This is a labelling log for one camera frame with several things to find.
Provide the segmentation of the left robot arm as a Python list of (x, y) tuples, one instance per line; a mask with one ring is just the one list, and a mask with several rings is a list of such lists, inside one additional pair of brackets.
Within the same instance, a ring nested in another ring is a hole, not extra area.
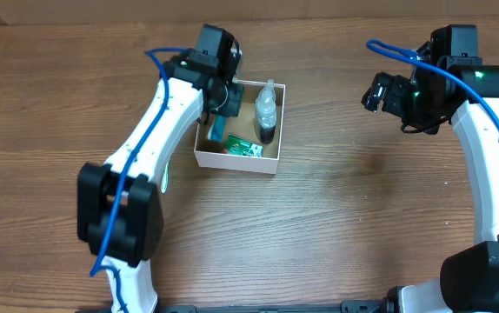
[(158, 186), (187, 129), (210, 114), (232, 117), (243, 87), (234, 83), (240, 60), (216, 68), (172, 57), (149, 108), (126, 141), (103, 164), (86, 163), (77, 177), (77, 236), (96, 261), (91, 276), (108, 277), (111, 312), (156, 312), (150, 259), (163, 233)]

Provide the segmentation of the teal toothpaste tube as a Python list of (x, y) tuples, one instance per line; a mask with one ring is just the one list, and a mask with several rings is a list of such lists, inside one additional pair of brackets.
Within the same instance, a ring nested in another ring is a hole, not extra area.
[(214, 122), (209, 127), (207, 139), (211, 142), (221, 143), (223, 141), (223, 133), (226, 122), (226, 117), (216, 116)]

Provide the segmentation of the green soap packet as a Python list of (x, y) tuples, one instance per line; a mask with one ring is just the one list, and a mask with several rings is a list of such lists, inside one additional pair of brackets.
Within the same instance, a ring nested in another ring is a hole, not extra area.
[(243, 157), (262, 157), (263, 146), (229, 134), (223, 146), (222, 153)]

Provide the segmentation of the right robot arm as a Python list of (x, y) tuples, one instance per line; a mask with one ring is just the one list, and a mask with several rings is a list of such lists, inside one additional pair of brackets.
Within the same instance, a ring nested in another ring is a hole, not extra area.
[(405, 133), (452, 125), (474, 199), (474, 244), (447, 257), (438, 278), (394, 288), (381, 310), (499, 312), (499, 65), (453, 65), (416, 74), (414, 80), (376, 74), (363, 106), (401, 118)]

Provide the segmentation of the clear bottle dark liquid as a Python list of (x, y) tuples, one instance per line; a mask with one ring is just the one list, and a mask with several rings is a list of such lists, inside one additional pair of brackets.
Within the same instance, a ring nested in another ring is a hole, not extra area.
[(276, 131), (276, 93), (274, 80), (269, 79), (255, 101), (255, 131), (258, 140), (270, 144)]

